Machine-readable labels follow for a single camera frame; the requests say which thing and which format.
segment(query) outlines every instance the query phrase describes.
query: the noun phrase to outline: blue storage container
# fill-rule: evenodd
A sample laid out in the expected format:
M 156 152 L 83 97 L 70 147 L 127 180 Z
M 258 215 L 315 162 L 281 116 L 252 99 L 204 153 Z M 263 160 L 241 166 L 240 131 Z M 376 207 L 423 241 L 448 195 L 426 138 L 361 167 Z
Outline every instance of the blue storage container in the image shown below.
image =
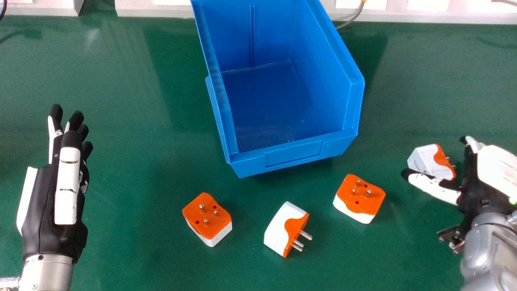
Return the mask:
M 364 78 L 318 0 L 192 0 L 224 156 L 239 177 L 343 154 Z

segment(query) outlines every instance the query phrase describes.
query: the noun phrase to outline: green tabletop surface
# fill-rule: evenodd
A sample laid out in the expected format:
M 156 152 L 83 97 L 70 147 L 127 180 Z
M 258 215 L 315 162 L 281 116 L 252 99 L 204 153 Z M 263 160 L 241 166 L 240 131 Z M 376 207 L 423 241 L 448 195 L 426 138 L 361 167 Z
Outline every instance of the green tabletop surface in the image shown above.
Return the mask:
M 226 164 L 192 19 L 0 22 L 0 277 L 19 275 L 16 213 L 27 166 L 47 160 L 47 115 L 85 115 L 94 151 L 72 290 L 459 290 L 461 256 L 436 232 L 462 215 L 407 184 L 411 151 L 439 143 L 461 177 L 472 135 L 517 152 L 517 27 L 353 23 L 340 31 L 366 80 L 359 135 L 339 157 L 239 179 Z M 369 225 L 332 200 L 354 173 L 386 192 Z M 232 216 L 215 248 L 182 208 L 211 193 Z M 313 241 L 284 259 L 263 245 L 290 201 Z

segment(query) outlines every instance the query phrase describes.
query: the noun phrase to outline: metal prong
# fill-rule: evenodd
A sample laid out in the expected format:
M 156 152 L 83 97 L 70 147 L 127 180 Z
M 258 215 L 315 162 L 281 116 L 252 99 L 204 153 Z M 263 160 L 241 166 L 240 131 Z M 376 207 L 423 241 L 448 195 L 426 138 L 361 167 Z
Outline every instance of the metal prong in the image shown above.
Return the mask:
M 308 239 L 308 240 L 312 240 L 312 235 L 306 233 L 303 230 L 300 230 L 300 235 L 303 236 L 304 238 Z
M 295 244 L 292 244 L 291 246 L 293 247 L 293 249 L 295 249 L 295 250 L 297 250 L 297 251 L 299 251 L 299 252 L 303 252 L 303 249 L 302 249 L 302 248 L 300 248 L 299 246 L 297 246 L 297 245 L 295 245 Z
M 293 241 L 293 243 L 294 243 L 295 245 L 299 246 L 300 248 L 302 248 L 302 247 L 303 247 L 303 243 L 301 243 L 301 242 L 299 242 L 299 241 L 297 241 L 297 240 L 294 240 L 294 241 Z

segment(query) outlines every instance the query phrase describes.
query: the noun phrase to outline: black and white robotic hand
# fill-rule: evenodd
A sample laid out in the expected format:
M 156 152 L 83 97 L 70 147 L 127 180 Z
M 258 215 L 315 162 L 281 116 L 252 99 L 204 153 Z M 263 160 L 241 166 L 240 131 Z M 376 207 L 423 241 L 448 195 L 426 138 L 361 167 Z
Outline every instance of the black and white robotic hand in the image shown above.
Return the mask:
M 63 110 L 54 105 L 48 116 L 49 163 L 28 167 L 16 225 L 23 238 L 21 277 L 1 278 L 0 290 L 70 290 L 73 266 L 86 246 L 82 222 L 89 173 L 86 159 L 93 146 L 84 141 L 88 127 L 76 111 L 61 127 Z
M 404 169 L 410 184 L 465 214 L 460 225 L 438 232 L 455 254 L 463 252 L 462 291 L 517 290 L 517 157 L 470 136 L 465 144 L 461 186 Z

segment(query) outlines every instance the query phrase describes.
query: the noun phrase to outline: bin floor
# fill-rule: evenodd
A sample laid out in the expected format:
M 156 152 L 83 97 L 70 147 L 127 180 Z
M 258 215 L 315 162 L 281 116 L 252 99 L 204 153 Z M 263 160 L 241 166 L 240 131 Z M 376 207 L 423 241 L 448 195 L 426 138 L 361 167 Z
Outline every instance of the bin floor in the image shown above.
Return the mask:
M 324 134 L 289 61 L 222 73 L 239 152 Z

